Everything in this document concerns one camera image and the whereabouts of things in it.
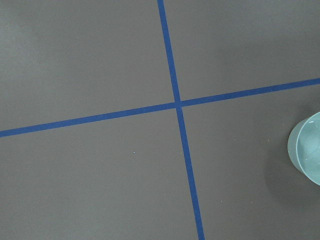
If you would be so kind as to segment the light green bowl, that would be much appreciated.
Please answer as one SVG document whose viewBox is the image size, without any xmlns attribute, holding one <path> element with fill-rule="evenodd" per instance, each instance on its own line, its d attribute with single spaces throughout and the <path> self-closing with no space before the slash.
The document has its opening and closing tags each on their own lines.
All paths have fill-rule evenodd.
<svg viewBox="0 0 320 240">
<path fill-rule="evenodd" d="M 310 181 L 320 184 L 320 114 L 300 121 L 287 142 L 289 158 L 295 168 Z"/>
</svg>

